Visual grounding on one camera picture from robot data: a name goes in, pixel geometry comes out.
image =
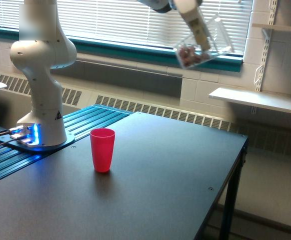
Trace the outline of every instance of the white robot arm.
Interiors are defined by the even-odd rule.
[[[138,1],[159,13],[177,8],[195,36],[198,35],[198,29],[203,29],[202,26],[198,28],[196,24],[203,23],[203,20],[198,20],[200,17],[198,6],[202,0]],[[56,6],[56,38],[49,41],[17,41],[11,47],[11,61],[29,81],[32,100],[31,112],[17,122],[18,125],[25,126],[25,131],[12,137],[30,136],[22,140],[29,148],[58,146],[67,140],[67,134],[63,121],[62,87],[52,78],[50,69],[64,68],[73,64],[77,50],[61,28],[57,0],[24,0],[24,4]],[[204,46],[204,39],[198,37],[196,39],[198,44]]]

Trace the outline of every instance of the window blinds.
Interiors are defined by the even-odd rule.
[[[253,0],[204,0],[206,20],[219,14],[243,55]],[[0,0],[0,27],[19,28],[23,0]],[[58,0],[59,18],[68,36],[122,43],[173,47],[190,31],[177,11],[157,13],[136,0]]]

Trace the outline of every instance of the window frame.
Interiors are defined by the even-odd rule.
[[[74,43],[80,53],[181,68],[174,51],[170,48],[111,42],[75,36],[67,37]],[[19,30],[0,27],[0,39],[18,41]],[[228,54],[225,56],[219,56],[211,61],[201,64],[200,66],[190,69],[195,71],[215,69],[238,73],[241,71],[242,64],[243,56]]]

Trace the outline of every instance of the blue led light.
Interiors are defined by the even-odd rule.
[[[33,143],[35,145],[38,145],[40,143],[40,139],[39,139],[39,128],[37,124],[33,125],[33,135],[34,135],[34,141]]]

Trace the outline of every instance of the red plastic cup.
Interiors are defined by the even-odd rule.
[[[96,172],[106,173],[110,170],[115,136],[115,131],[108,128],[98,128],[90,132],[92,160]]]

